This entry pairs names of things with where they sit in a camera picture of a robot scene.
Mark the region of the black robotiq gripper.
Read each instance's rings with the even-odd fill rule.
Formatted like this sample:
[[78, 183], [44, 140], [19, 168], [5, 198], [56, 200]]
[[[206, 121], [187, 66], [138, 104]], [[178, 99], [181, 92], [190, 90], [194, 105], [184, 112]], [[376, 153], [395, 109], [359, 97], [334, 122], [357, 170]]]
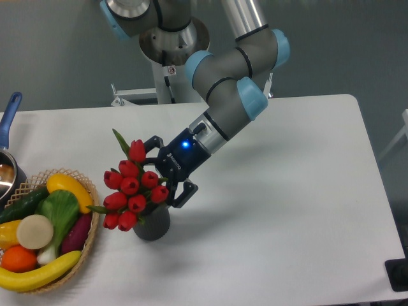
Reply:
[[[167, 146], [164, 146], [163, 139], [157, 135], [149, 138], [143, 145], [146, 155], [153, 149], [158, 149], [156, 156], [147, 156], [142, 164], [155, 164], [161, 176], [169, 179], [167, 187], [170, 188], [170, 193], [166, 204], [182, 208], [198, 190], [196, 184], [186, 179], [209, 159], [211, 154], [194, 139], [193, 132], [188, 128]], [[182, 192], [176, 197], [179, 182], [183, 182]]]

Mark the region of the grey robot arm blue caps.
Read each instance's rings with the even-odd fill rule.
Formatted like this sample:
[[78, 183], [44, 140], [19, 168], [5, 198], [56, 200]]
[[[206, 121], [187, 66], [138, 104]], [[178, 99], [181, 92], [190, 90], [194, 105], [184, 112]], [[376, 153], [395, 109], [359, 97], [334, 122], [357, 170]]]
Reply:
[[168, 180], [166, 204], [180, 208], [197, 191], [190, 174], [267, 107], [268, 93], [252, 78], [288, 60], [288, 39], [269, 27], [257, 1], [222, 2], [237, 45], [218, 56], [208, 51], [207, 28], [192, 16], [189, 1], [102, 1], [100, 7], [118, 37], [139, 38], [157, 71], [158, 99], [197, 97], [208, 105], [168, 145], [156, 136], [147, 141], [148, 150], [159, 149], [147, 162]]

